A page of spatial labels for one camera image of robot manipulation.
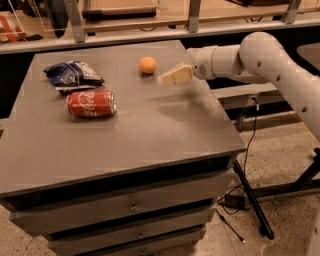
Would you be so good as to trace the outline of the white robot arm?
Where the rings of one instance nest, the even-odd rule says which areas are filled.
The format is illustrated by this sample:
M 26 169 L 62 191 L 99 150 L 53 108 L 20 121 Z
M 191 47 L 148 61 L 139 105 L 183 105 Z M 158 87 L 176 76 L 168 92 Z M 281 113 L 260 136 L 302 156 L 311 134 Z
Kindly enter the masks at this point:
M 196 77 L 200 80 L 228 78 L 244 83 L 272 83 L 304 122 L 312 135 L 320 139 L 320 80 L 319 76 L 299 66 L 290 58 L 280 42 L 266 32 L 247 35 L 240 45 L 189 48 L 190 64 L 181 64 L 158 77 L 162 85 L 179 84 Z M 258 219 L 262 234 L 274 238 L 256 195 L 269 196 L 319 188 L 319 179 L 312 180 L 319 172 L 319 148 L 311 166 L 294 183 L 252 190 L 243 169 L 236 161 L 238 174 Z M 307 256 L 319 256 L 319 215 L 311 235 Z

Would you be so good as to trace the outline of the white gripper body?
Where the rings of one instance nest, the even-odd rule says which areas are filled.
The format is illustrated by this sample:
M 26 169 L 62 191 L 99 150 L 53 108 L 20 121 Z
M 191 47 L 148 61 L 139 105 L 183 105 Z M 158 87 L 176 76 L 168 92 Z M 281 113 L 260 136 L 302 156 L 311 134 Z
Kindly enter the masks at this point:
M 214 72 L 212 71 L 212 59 L 215 50 L 215 46 L 189 48 L 187 50 L 190 65 L 193 68 L 196 78 L 202 80 L 212 80 L 215 78 Z

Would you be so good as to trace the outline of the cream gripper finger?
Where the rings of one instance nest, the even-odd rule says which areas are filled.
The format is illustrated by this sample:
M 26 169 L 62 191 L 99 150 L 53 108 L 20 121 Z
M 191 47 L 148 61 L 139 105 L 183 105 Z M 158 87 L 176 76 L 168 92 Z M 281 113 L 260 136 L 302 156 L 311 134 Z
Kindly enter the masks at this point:
M 158 77 L 160 84 L 176 84 L 185 80 L 185 65 L 178 64 Z
M 193 78 L 193 76 L 193 68 L 190 65 L 182 65 L 162 74 L 161 82 L 164 85 L 178 84 L 190 81 Z

